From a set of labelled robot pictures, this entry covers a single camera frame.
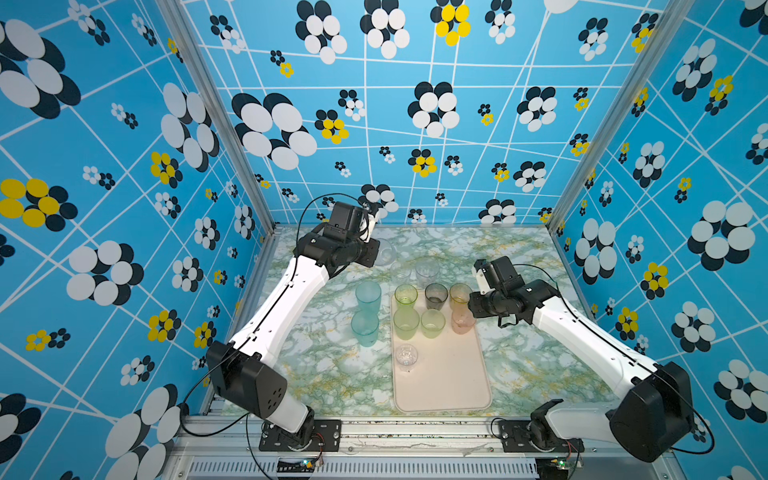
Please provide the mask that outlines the small clear glass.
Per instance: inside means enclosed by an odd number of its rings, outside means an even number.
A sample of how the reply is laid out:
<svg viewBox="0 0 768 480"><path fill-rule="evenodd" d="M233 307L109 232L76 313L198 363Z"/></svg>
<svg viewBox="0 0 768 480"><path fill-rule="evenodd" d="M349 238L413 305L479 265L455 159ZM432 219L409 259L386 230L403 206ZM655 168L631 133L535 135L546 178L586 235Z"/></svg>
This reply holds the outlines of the small clear glass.
<svg viewBox="0 0 768 480"><path fill-rule="evenodd" d="M416 365L419 359L419 353L415 346L411 344L399 345L394 351L396 366L405 372L409 372Z"/></svg>

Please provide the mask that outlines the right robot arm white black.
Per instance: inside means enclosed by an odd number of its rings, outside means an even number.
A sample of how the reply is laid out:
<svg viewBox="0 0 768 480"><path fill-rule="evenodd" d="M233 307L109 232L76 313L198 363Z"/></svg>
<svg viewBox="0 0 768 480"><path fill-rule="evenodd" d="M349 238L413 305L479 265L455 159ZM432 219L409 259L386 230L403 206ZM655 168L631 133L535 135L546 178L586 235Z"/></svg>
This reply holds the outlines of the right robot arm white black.
<svg viewBox="0 0 768 480"><path fill-rule="evenodd" d="M494 317L501 328L524 322L559 341L591 368L617 401L604 406L553 399L530 415L528 437L539 450L572 439L615 443L652 463L694 426L688 373L640 355L590 321L543 280L527 282L507 257L473 265L477 290L469 309L477 319Z"/></svg>

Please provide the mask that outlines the large clear glass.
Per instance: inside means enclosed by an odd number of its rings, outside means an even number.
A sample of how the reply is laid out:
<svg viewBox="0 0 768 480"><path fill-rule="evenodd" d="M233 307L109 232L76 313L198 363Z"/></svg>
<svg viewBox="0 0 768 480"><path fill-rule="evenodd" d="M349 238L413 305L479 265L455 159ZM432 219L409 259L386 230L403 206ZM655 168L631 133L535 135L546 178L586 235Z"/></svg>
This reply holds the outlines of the large clear glass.
<svg viewBox="0 0 768 480"><path fill-rule="evenodd" d="M414 271L419 287L426 288L428 285L437 281L440 273L440 265L435 259L422 258L416 262Z"/></svg>

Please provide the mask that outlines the pink textured cup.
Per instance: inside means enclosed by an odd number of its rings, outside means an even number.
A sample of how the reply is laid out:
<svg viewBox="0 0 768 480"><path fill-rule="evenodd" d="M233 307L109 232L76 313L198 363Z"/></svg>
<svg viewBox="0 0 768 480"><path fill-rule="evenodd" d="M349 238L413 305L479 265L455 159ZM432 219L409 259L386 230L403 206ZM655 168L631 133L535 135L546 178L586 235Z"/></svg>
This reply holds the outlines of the pink textured cup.
<svg viewBox="0 0 768 480"><path fill-rule="evenodd" d="M453 309L451 326L456 334L463 335L472 330L476 325L476 319L468 309Z"/></svg>

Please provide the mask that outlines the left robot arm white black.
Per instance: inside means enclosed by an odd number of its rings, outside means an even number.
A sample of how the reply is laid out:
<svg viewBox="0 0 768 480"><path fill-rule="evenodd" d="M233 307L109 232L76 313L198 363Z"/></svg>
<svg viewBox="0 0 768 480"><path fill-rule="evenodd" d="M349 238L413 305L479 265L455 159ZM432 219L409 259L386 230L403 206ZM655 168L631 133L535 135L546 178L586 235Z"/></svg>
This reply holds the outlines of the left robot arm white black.
<svg viewBox="0 0 768 480"><path fill-rule="evenodd" d="M214 392L275 426L294 448L310 442L314 411L288 393L286 378L274 366L320 289L353 263L374 265L380 248L372 237L376 222L374 207L335 204L329 221L296 240L287 269L248 323L206 352Z"/></svg>

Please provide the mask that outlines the grey smoky cup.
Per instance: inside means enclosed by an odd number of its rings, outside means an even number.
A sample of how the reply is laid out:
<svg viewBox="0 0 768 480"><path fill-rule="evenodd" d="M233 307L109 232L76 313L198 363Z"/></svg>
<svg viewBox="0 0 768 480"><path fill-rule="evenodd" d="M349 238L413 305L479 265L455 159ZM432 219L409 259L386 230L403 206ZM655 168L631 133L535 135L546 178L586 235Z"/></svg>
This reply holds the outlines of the grey smoky cup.
<svg viewBox="0 0 768 480"><path fill-rule="evenodd" d="M428 309L441 310L448 300L449 290L441 283L431 283L426 286L424 295Z"/></svg>

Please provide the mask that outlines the frosted clear textured cup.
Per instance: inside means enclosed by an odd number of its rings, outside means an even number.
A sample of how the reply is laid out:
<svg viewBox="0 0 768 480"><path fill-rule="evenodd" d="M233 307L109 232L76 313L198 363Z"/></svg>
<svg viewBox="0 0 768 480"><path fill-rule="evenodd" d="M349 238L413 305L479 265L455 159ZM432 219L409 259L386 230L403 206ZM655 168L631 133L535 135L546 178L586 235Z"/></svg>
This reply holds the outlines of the frosted clear textured cup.
<svg viewBox="0 0 768 480"><path fill-rule="evenodd" d="M379 249L374 265L377 267L386 267L391 265L397 258L397 252L394 245L386 240L379 240Z"/></svg>

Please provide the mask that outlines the green transparent cup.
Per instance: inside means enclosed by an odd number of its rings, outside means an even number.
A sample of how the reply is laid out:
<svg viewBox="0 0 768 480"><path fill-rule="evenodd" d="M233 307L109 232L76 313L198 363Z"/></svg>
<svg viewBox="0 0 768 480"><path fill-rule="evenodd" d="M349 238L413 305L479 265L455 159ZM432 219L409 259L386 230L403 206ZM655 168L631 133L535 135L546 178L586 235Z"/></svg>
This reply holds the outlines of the green transparent cup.
<svg viewBox="0 0 768 480"><path fill-rule="evenodd" d="M397 309L413 309L418 299L419 291L411 284L401 284L394 292Z"/></svg>

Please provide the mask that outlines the light green textured cup front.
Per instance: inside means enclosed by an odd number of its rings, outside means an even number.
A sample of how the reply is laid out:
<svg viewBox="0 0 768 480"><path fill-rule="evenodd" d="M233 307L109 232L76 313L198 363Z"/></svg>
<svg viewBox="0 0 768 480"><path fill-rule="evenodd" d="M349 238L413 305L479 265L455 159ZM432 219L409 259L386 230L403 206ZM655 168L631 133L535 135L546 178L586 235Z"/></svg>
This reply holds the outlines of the light green textured cup front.
<svg viewBox="0 0 768 480"><path fill-rule="evenodd" d="M443 313L435 309L427 309L420 319L422 334L429 339L438 337L446 325Z"/></svg>

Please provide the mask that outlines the light green textured cup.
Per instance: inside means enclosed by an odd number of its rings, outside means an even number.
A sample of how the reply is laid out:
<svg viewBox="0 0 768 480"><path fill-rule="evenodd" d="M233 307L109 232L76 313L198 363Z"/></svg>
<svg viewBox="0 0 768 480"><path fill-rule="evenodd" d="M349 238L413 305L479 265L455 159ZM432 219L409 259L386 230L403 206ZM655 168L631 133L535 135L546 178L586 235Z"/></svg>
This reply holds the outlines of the light green textured cup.
<svg viewBox="0 0 768 480"><path fill-rule="evenodd" d="M414 308L398 308L393 315L393 325L400 340L410 340L419 328L420 315Z"/></svg>
<svg viewBox="0 0 768 480"><path fill-rule="evenodd" d="M435 309L427 309L420 319L422 334L429 339L438 337L446 325L443 313Z"/></svg>

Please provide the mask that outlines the clear faceted glass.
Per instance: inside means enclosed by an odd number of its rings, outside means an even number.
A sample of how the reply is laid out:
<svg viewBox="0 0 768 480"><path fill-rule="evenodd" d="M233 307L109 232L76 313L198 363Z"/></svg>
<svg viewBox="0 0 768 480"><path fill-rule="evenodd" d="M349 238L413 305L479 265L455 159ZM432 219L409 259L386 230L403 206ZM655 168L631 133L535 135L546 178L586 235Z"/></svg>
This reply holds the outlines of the clear faceted glass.
<svg viewBox="0 0 768 480"><path fill-rule="evenodd" d="M391 280L395 285L412 284L413 269L410 266L397 265L391 273Z"/></svg>

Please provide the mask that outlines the amber yellow cup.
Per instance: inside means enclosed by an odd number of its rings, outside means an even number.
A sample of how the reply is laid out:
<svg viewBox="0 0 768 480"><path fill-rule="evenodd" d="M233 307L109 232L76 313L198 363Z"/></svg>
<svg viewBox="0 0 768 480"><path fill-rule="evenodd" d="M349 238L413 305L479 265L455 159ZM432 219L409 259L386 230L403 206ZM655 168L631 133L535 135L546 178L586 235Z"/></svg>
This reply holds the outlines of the amber yellow cup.
<svg viewBox="0 0 768 480"><path fill-rule="evenodd" d="M466 309L468 307L472 288L464 283L456 283L449 289L450 305L453 310Z"/></svg>

